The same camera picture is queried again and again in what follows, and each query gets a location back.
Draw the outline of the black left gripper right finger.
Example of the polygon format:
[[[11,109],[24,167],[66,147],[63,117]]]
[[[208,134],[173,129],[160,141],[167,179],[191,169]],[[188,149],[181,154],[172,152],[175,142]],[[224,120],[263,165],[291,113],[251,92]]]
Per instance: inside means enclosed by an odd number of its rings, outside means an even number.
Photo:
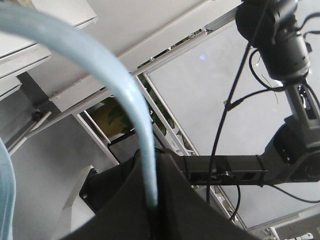
[[[161,240],[254,240],[208,205],[168,153],[156,155]]]

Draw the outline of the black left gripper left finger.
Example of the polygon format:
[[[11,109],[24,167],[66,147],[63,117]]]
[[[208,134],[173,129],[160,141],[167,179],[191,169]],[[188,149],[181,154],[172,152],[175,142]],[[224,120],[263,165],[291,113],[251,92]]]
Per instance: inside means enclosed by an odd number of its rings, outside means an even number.
[[[145,199],[142,154],[137,150],[122,164],[91,176],[85,202],[95,215],[65,240],[155,240],[157,226]]]

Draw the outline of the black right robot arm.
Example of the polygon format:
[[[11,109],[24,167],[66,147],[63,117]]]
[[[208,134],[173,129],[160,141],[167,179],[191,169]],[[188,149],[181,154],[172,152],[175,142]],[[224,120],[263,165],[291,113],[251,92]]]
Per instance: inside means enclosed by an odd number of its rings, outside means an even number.
[[[320,179],[320,114],[307,84],[310,58],[297,27],[295,0],[245,0],[237,9],[238,32],[259,53],[269,76],[282,83],[264,88],[283,93],[291,115],[260,155],[217,155],[219,137],[228,112],[245,101],[232,100],[236,82],[229,79],[224,58],[231,62],[227,42],[214,63],[217,72],[182,81],[177,104],[186,110],[183,121],[199,156],[177,159],[193,185],[278,185],[318,182]]]

